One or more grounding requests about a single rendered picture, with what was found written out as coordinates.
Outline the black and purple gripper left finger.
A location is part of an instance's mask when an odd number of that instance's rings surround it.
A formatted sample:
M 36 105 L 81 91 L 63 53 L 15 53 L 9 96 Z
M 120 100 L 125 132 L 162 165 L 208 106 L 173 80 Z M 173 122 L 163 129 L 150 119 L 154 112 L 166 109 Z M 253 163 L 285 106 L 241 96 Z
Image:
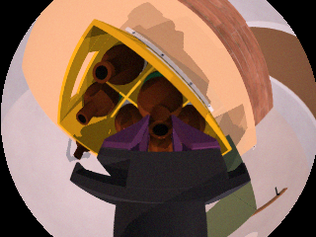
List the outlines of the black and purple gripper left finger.
M 107 137 L 104 139 L 101 147 L 129 149 L 130 151 L 148 151 L 150 136 L 148 131 L 149 119 L 150 115 L 147 115 L 137 123 Z

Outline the yellow bottle crate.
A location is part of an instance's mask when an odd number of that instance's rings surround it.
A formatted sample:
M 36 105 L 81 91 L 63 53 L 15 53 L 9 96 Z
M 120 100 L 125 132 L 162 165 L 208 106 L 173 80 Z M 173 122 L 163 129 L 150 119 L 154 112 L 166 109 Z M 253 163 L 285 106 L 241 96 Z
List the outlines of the yellow bottle crate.
M 108 49 L 122 43 L 126 44 L 148 61 L 148 64 L 141 74 L 129 84 L 112 85 L 111 83 L 106 82 L 123 96 L 118 105 L 115 107 L 116 110 L 114 109 L 114 111 L 103 118 L 92 117 L 87 125 L 82 125 L 78 121 L 76 114 L 84 107 L 84 94 L 87 88 L 96 82 L 92 74 L 93 68 L 95 64 L 101 62 L 103 55 Z M 222 155 L 232 150 L 229 142 L 225 138 L 225 135 L 223 135 L 223 131 L 220 126 L 218 126 L 217 121 L 213 118 L 213 115 L 200 97 L 194 94 L 194 90 L 189 86 L 189 84 L 186 83 L 181 76 L 180 78 L 167 62 L 163 62 L 165 61 L 162 60 L 163 58 L 157 56 L 156 52 L 153 53 L 153 50 L 151 50 L 151 48 L 148 49 L 149 47 L 146 46 L 146 44 L 142 43 L 142 41 L 139 41 L 139 39 L 136 39 L 129 33 L 105 22 L 94 19 L 79 39 L 67 65 L 60 90 L 57 124 L 76 141 L 98 155 L 104 139 L 117 133 L 115 129 L 115 118 L 124 101 L 128 99 L 131 103 L 137 106 L 137 95 L 144 79 L 151 72 L 158 70 L 183 94 L 184 106 L 188 102 L 191 102 L 205 118 L 204 133 L 217 139 Z M 77 93 L 71 97 L 73 87 L 82 64 L 88 53 L 94 51 L 96 52 L 91 58 L 83 74 Z M 149 67 L 151 68 L 149 69 Z M 136 83 L 136 81 L 138 82 Z

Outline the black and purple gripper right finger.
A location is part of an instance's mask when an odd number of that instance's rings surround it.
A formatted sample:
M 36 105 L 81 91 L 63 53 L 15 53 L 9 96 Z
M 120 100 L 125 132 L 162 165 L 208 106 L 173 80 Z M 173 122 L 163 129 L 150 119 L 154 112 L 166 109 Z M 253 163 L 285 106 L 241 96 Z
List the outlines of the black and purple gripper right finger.
M 217 139 L 184 123 L 174 115 L 171 115 L 171 119 L 173 126 L 173 132 L 171 133 L 173 151 L 193 151 L 214 148 L 221 150 Z

